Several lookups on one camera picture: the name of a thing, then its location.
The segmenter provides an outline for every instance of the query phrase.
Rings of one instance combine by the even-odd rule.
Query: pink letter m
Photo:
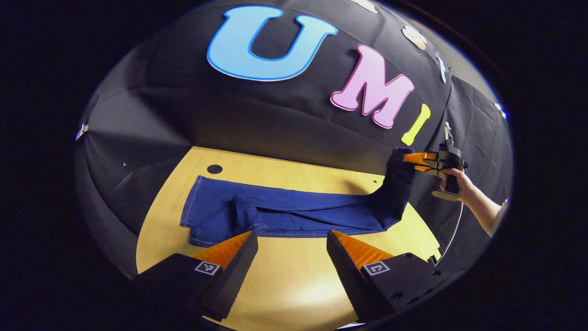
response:
[[[342,91],[331,94],[331,102],[344,110],[353,111],[359,106],[359,93],[365,87],[362,114],[368,115],[383,102],[381,110],[374,112],[373,121],[383,128],[391,128],[394,118],[415,85],[405,75],[398,75],[388,84],[384,57],[375,49],[358,45],[359,62]]]

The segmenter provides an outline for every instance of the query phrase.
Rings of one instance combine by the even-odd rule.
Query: blue jeans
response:
[[[402,162],[411,148],[395,148],[382,186],[366,196],[310,193],[239,184],[199,176],[180,225],[190,244],[210,247],[247,231],[265,237],[326,237],[386,231],[402,218],[414,166]]]

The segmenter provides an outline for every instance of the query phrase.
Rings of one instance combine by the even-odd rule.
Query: metal wire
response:
[[[467,175],[466,169],[463,169],[463,173]],[[439,264],[439,262],[441,262],[441,259],[443,259],[443,257],[445,257],[445,255],[447,254],[447,251],[449,251],[449,247],[451,246],[451,243],[453,243],[453,239],[455,238],[455,234],[457,233],[457,228],[459,227],[459,222],[462,220],[462,213],[463,213],[463,201],[462,201],[462,207],[459,210],[459,217],[457,218],[457,224],[455,224],[455,230],[453,231],[453,235],[451,236],[451,240],[449,240],[449,244],[447,244],[447,247],[445,248],[443,255],[441,255],[441,257],[439,258],[437,263],[435,263],[435,265]]]

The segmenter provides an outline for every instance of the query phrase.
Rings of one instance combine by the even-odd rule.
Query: black fabric backdrop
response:
[[[261,57],[287,53],[300,30],[295,22],[300,14],[339,29],[325,39],[303,74],[257,82],[222,74],[206,60],[210,40],[226,19],[223,13],[243,4],[218,1],[197,8],[141,43],[104,79],[82,116],[80,124],[87,123],[89,132],[78,144],[85,150],[92,181],[112,215],[135,236],[190,145],[384,174],[391,150],[404,146],[400,139],[423,103],[432,116],[410,147],[437,150],[442,123],[449,121],[456,145],[470,164],[472,181],[497,203],[508,196],[513,169],[505,120],[492,101],[449,71],[444,84],[434,45],[429,42],[424,52],[416,48],[400,31],[408,24],[402,18],[381,7],[374,14],[350,1],[255,2],[285,12],[268,21],[255,39],[252,51]],[[415,84],[392,129],[379,127],[359,109],[338,109],[329,100],[355,68],[358,44],[386,58],[387,80],[406,74]],[[439,243],[447,246],[459,204],[433,198],[431,191],[438,185],[438,178],[420,174],[410,202]],[[116,231],[95,236],[101,246],[117,245]],[[448,260],[455,269],[469,266],[488,241],[465,208],[451,247],[456,255]],[[132,265],[133,258],[127,255],[124,264]]]
[[[584,34],[585,4],[413,3],[480,48],[464,50],[491,82],[510,82],[500,99],[510,115],[516,162],[524,167],[517,167],[507,219],[472,269],[451,291],[422,300],[377,329],[581,329],[588,292],[583,250],[573,243],[585,232],[585,222],[574,215],[585,199],[573,189],[581,182],[572,168],[577,163],[559,160],[582,150],[584,127],[570,119],[582,109],[576,103],[583,100],[585,61],[574,46]],[[0,100],[8,179],[3,329],[200,328],[146,301],[106,259],[83,222],[72,176],[72,132],[92,91],[134,45],[194,4],[0,4],[8,83]],[[395,4],[454,44],[467,45],[411,4]]]

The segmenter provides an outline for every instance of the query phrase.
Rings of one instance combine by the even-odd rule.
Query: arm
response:
[[[457,178],[457,185],[459,186],[459,198],[457,200],[463,202],[468,208],[470,208],[484,231],[490,233],[500,210],[500,206],[486,197],[479,188],[474,186],[470,178],[468,178],[462,171],[455,168],[445,169],[443,171],[445,174],[443,176],[443,182],[441,183],[441,189],[445,191],[447,175],[455,176]]]

